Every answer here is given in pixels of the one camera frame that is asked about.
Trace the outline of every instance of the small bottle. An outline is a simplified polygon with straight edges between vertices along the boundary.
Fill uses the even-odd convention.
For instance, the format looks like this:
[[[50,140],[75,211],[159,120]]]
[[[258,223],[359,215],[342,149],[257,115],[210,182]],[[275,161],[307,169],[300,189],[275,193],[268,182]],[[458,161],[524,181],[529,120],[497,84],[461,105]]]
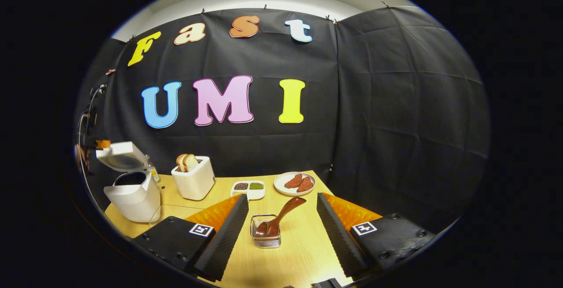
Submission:
[[[158,175],[157,169],[154,167],[153,162],[150,161],[150,156],[148,154],[145,156],[149,161],[149,167],[147,168],[147,170],[150,171],[151,175],[153,176],[154,182],[158,184],[159,182],[161,182],[161,177]]]

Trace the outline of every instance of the blue letter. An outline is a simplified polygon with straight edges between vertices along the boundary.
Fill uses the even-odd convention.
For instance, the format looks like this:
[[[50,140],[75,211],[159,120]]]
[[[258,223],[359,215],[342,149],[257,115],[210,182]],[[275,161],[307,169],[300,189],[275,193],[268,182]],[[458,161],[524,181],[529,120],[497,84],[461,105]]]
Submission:
[[[291,37],[295,38],[299,42],[310,42],[313,40],[309,35],[305,35],[305,29],[311,29],[308,24],[304,24],[302,20],[295,19],[285,22],[286,26],[289,26],[289,33]]]
[[[151,87],[143,90],[143,107],[145,110],[145,120],[153,128],[166,128],[171,126],[178,117],[178,88],[181,82],[174,81],[167,83],[163,88],[168,93],[168,113],[161,117],[157,114],[157,93],[158,87]]]

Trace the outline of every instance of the letter u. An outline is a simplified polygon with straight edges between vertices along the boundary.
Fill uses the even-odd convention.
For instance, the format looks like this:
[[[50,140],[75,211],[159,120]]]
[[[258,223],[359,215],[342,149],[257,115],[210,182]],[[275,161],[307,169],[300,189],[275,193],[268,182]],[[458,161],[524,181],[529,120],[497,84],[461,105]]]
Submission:
[[[143,90],[143,109],[145,110],[145,120],[153,128],[166,128],[171,126],[178,117],[178,89],[182,86],[181,82],[174,81],[167,83],[163,89],[168,94],[168,113],[165,116],[157,114],[157,93],[158,87],[151,87]]]

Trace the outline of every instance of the metal cup holder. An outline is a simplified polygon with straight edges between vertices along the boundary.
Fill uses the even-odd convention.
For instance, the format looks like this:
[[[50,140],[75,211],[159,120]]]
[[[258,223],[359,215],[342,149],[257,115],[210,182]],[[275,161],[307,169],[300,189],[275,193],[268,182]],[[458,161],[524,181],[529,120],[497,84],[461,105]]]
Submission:
[[[250,236],[252,237],[252,240],[254,240],[254,243],[256,244],[256,246],[258,246],[259,248],[278,248],[281,244],[282,244],[282,229],[280,229],[280,227],[278,226],[278,236],[275,237],[255,237],[256,235],[256,228],[260,225],[260,223],[262,222],[267,222],[267,221],[271,221],[274,220],[274,218],[276,218],[277,215],[275,214],[256,214],[253,215],[250,219]]]

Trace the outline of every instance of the wooden table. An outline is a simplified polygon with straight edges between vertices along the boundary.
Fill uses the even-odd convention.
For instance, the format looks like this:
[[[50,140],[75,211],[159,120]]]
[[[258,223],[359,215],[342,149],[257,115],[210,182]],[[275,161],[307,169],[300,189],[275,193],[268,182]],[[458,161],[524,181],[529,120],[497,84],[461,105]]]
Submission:
[[[344,275],[316,210],[317,193],[332,192],[314,171],[306,173],[315,178],[315,188],[302,196],[307,200],[305,204],[290,212],[281,221],[282,241],[279,248],[256,247],[249,230],[252,215],[279,214],[284,204],[291,199],[274,188],[274,178],[277,175],[216,178],[215,185],[201,201],[182,198],[172,176],[161,175],[161,182],[157,184],[161,192],[161,204],[182,206],[167,206],[168,210],[163,210],[162,214],[164,217],[175,215],[178,218],[187,218],[201,210],[197,208],[207,208],[227,199],[234,182],[261,180],[265,183],[266,194],[260,200],[249,201],[248,216],[227,263],[223,279],[211,284],[223,288],[283,288],[290,285],[295,288],[310,288],[315,282],[335,278],[341,286],[345,286],[352,282],[352,278],[346,278]],[[180,209],[185,210],[185,216],[178,216],[181,214]],[[113,204],[107,207],[105,214],[127,236],[136,237],[149,229],[148,223],[127,220]]]

